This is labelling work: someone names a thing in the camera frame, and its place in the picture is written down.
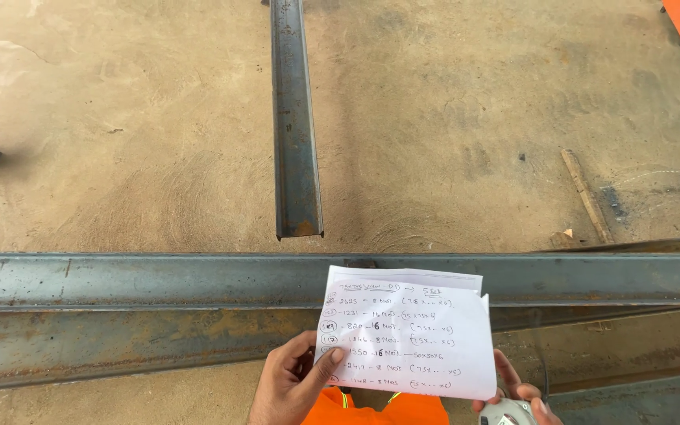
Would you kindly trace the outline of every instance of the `handwritten note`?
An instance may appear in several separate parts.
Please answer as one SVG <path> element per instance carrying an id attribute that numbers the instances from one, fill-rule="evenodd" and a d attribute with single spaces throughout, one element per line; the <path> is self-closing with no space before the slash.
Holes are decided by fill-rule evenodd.
<path id="1" fill-rule="evenodd" d="M 346 354 L 328 383 L 494 396 L 488 298 L 480 290 L 481 276 L 331 266 L 316 350 L 342 347 Z"/>

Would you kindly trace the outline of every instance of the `reflective stripe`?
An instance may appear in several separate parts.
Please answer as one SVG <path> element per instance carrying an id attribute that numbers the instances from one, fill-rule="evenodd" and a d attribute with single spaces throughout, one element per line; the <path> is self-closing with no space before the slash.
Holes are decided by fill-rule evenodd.
<path id="1" fill-rule="evenodd" d="M 395 397 L 398 397 L 400 394 L 402 394 L 402 392 L 396 392 L 396 393 L 394 393 L 394 394 L 392 395 L 392 397 L 390 397 L 390 400 L 388 400 L 388 404 L 390 404 L 390 401 L 392 401 L 392 399 L 394 399 Z"/>

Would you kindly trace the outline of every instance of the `hand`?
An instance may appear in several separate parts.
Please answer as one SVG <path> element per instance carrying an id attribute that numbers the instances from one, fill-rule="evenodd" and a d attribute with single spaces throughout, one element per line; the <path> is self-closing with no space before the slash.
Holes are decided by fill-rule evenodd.
<path id="1" fill-rule="evenodd" d="M 306 331 L 269 353 L 248 425 L 299 425 L 306 419 L 345 356 L 342 349 L 331 349 L 314 364 L 314 344 L 316 331 Z"/>
<path id="2" fill-rule="evenodd" d="M 501 398 L 526 400 L 531 403 L 531 413 L 539 425 L 563 425 L 561 420 L 550 410 L 550 406 L 542 402 L 542 392 L 530 383 L 521 383 L 521 378 L 511 366 L 511 362 L 508 361 L 505 354 L 498 349 L 495 349 L 494 352 L 495 368 L 497 372 L 500 372 L 500 377 L 503 378 L 508 394 L 506 395 L 502 388 L 498 388 L 497 394 L 486 402 L 496 405 Z M 471 402 L 471 410 L 478 413 L 483 408 L 484 401 L 474 400 Z"/>

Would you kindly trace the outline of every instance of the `concrete floor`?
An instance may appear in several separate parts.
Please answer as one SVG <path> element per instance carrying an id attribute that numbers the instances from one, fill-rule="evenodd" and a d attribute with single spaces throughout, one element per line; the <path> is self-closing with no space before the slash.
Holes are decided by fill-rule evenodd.
<path id="1" fill-rule="evenodd" d="M 266 7 L 0 0 L 0 250 L 595 243 L 561 148 L 616 241 L 680 236 L 680 47 L 659 7 L 305 0 L 326 237 L 278 243 Z M 0 423 L 239 423 L 258 373 L 0 392 Z"/>

